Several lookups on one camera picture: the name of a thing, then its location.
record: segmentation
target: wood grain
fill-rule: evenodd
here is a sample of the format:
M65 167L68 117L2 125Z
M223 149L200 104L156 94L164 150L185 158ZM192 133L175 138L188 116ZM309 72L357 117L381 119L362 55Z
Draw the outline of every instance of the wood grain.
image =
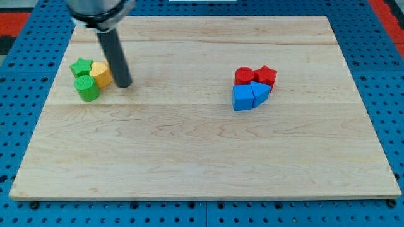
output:
M380 199L401 192L325 17L127 18L134 84L81 101L75 30L10 196L40 201ZM238 67L278 70L234 112Z

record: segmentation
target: blue block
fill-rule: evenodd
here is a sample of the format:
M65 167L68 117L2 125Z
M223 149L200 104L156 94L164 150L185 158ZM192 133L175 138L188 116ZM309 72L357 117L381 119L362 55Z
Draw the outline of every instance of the blue block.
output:
M234 111L250 110L253 107L254 93L250 85L233 86L232 95Z
M252 107L256 108L265 102L271 91L271 86L251 81L252 93L254 94L254 102L252 103Z

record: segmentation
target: blue pegboard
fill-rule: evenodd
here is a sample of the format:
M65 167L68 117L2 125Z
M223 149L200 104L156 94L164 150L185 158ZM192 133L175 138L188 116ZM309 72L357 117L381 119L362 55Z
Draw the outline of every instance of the blue pegboard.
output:
M367 1L137 0L132 16L326 15L403 190L404 62ZM390 201L15 202L8 197L74 25L40 0L0 67L0 226L403 226Z

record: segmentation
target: blue triangular prism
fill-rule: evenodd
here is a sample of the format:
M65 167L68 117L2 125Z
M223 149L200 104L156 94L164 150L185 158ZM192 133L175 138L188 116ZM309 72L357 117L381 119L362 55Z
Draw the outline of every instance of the blue triangular prism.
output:
M252 92L254 93L254 102L252 103L252 107L256 108L268 99L271 91L271 86L255 81L251 81L250 85L252 88Z

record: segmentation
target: green cylinder block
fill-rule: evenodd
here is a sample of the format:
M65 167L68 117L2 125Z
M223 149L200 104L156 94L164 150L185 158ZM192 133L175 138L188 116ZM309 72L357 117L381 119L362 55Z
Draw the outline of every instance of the green cylinder block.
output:
M95 84L95 80L89 75L76 78L74 87L83 101L90 102L100 96L100 90Z

